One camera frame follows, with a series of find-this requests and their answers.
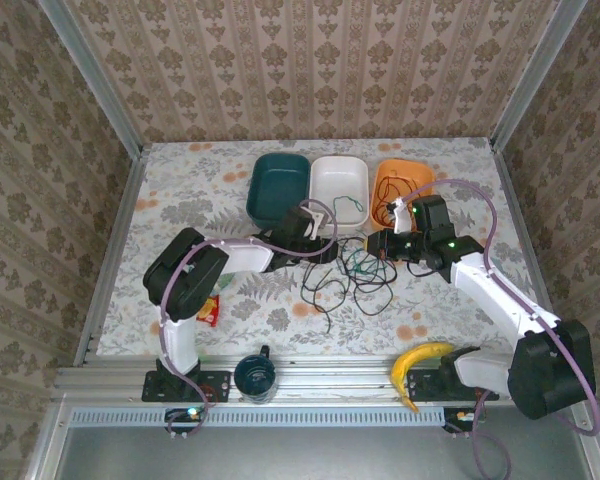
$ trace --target mug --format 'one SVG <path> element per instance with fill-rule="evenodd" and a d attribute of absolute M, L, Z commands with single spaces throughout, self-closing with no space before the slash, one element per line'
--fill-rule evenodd
<path fill-rule="evenodd" d="M 270 402 L 278 385 L 276 368 L 269 360 L 269 347 L 263 345 L 259 355 L 249 355 L 240 360 L 233 379 L 245 400 L 259 405 Z"/>

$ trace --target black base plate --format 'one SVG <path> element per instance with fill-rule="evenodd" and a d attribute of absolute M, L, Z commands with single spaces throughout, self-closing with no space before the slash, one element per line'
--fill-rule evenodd
<path fill-rule="evenodd" d="M 406 378 L 409 398 L 414 402 L 476 402 L 482 390 L 458 385 L 449 388 L 442 381 L 437 369 L 416 368 L 409 370 Z M 487 400 L 499 400 L 500 396 L 491 393 Z"/>
<path fill-rule="evenodd" d="M 179 378 L 165 379 L 163 372 L 147 372 L 142 388 L 143 402 L 202 402 L 200 395 Z M 212 403 L 226 403 L 229 401 L 229 388 L 231 385 L 231 372 L 229 371 L 200 371 L 193 379 L 207 394 L 207 399 Z"/>

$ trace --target table surface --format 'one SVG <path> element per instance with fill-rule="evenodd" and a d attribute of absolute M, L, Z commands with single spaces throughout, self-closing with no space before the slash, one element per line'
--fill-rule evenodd
<path fill-rule="evenodd" d="M 359 157 L 369 166 L 370 191 L 377 165 L 387 158 L 426 163 L 438 179 L 475 182 L 491 196 L 498 211 L 494 262 L 535 298 L 485 138 L 154 144 L 102 326 L 99 356 L 159 353 L 159 314 L 142 286 L 144 272 L 182 228 L 192 226 L 216 238 L 256 233 L 245 211 L 251 171 L 261 155 L 281 151 L 299 153 L 310 161 L 330 154 Z M 485 202 L 466 189 L 440 187 L 437 192 L 447 201 L 458 236 L 470 234 L 484 243 L 491 224 Z M 317 282 L 332 267 L 317 267 L 312 278 Z M 327 334 L 325 316 L 300 297 L 304 270 L 301 263 L 267 274 L 236 274 L 220 292 L 218 325 L 198 322 L 200 353 L 246 355 L 266 343 L 277 355 L 396 355 L 426 341 L 510 351 L 492 321 L 469 297 L 438 275 L 412 277 L 404 264 L 397 267 L 394 298 L 384 312 L 366 316 L 348 295 L 332 312 Z M 333 284 L 322 292 L 325 304 L 337 300 L 338 288 Z M 388 295 L 387 290 L 362 295 L 360 303 L 374 311 Z"/>

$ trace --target wall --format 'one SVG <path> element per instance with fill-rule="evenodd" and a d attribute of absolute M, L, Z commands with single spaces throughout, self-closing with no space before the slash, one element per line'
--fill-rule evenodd
<path fill-rule="evenodd" d="M 128 168 L 36 3 L 0 1 L 0 479 L 73 360 Z"/>
<path fill-rule="evenodd" d="M 590 0 L 505 149 L 555 310 L 592 334 L 600 399 L 600 0 Z"/>
<path fill-rule="evenodd" d="M 145 142 L 487 136 L 557 0 L 69 0 Z"/>

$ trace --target yellow banana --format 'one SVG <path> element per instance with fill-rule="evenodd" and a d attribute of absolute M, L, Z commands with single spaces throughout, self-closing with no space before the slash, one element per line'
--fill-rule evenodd
<path fill-rule="evenodd" d="M 404 379 L 407 376 L 409 369 L 418 362 L 432 357 L 441 357 L 453 351 L 453 345 L 442 342 L 431 342 L 412 348 L 408 352 L 402 354 L 391 369 L 391 383 L 402 398 L 402 403 L 409 407 L 414 412 L 418 413 L 418 407 L 409 399 L 407 390 L 404 386 Z"/>

